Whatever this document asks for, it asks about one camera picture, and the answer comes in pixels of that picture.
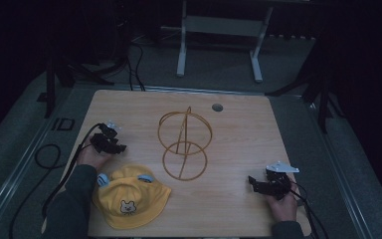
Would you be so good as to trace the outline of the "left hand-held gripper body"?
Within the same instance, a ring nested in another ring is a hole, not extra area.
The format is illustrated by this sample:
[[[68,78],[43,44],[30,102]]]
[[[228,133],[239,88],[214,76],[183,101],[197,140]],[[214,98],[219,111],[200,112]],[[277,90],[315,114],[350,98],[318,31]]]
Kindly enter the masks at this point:
[[[118,142],[117,131],[105,123],[98,123],[97,127],[100,132],[95,133],[90,142],[97,152],[105,152],[106,149],[112,148],[112,142]]]

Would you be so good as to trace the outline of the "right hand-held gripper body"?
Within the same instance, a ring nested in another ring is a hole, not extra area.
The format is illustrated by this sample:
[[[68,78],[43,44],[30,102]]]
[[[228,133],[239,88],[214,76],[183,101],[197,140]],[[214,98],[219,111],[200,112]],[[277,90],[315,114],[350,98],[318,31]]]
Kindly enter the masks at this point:
[[[262,194],[282,200],[291,190],[289,173],[299,173],[299,169],[281,161],[267,165],[267,182],[263,184]]]

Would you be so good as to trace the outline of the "yellow bear bucket hat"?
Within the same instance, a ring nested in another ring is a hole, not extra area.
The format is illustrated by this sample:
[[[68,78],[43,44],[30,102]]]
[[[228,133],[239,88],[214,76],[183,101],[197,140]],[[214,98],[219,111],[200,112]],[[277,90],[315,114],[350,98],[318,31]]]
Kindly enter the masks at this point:
[[[149,167],[128,164],[111,175],[100,173],[93,204],[114,229],[133,229],[150,223],[164,210],[171,189]]]

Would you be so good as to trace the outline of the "gold wire hat stand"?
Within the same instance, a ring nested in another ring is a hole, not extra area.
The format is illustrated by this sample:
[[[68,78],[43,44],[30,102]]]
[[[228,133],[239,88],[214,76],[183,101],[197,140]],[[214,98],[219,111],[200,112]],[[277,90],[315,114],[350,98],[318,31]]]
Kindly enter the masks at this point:
[[[158,122],[157,137],[163,147],[162,166],[170,177],[191,181],[203,175],[209,162],[206,148],[213,139],[205,118],[191,107],[169,112]]]

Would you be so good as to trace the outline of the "person's right hand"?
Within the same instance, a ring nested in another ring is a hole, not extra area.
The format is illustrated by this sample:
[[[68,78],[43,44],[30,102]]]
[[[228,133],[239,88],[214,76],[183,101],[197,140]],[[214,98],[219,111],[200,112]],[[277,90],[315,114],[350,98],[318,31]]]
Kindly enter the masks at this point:
[[[273,196],[267,196],[266,200],[271,208],[272,215],[277,222],[295,221],[297,212],[297,201],[293,192],[296,186],[293,185],[289,193],[281,200],[275,199]]]

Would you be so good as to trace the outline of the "person's left hand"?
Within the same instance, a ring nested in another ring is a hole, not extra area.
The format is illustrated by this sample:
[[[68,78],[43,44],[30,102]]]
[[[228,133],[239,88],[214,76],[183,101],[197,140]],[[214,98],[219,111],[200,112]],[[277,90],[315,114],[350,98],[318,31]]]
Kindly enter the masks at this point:
[[[88,145],[81,149],[77,165],[88,165],[99,171],[111,158],[111,154],[97,152],[92,145]]]

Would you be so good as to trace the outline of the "black tripod stand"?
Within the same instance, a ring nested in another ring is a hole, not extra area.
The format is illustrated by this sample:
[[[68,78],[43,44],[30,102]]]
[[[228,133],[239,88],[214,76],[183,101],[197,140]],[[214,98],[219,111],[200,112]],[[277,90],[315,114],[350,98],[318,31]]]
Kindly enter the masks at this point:
[[[100,85],[112,86],[113,82],[102,76],[120,69],[126,60],[116,60],[112,66],[92,71],[73,59],[53,51],[46,63],[46,90],[40,93],[38,102],[46,104],[45,119],[48,119],[56,107],[56,81],[63,88],[72,88],[76,83],[74,73],[82,75],[86,80]]]
[[[335,74],[335,59],[331,39],[321,34],[312,46],[293,82],[278,90],[266,93],[266,96],[279,97],[285,93],[306,85],[301,98],[305,103],[313,104],[319,99],[317,123],[323,133],[327,133],[326,117],[328,104],[336,105],[330,99],[332,82]]]

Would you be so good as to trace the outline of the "white metal desk frame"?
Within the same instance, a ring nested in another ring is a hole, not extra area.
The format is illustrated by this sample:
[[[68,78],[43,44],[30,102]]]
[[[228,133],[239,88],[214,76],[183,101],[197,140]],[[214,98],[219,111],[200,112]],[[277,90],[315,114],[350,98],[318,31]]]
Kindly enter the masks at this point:
[[[234,18],[220,18],[209,16],[190,15],[187,7],[190,0],[180,0],[181,5],[181,26],[180,48],[177,61],[176,76],[183,77],[186,69],[187,58],[187,34],[204,33],[224,36],[253,37],[257,43],[249,51],[250,62],[256,83],[263,81],[262,68],[259,63],[259,54],[267,34],[274,7],[267,8],[263,20],[245,20]]]

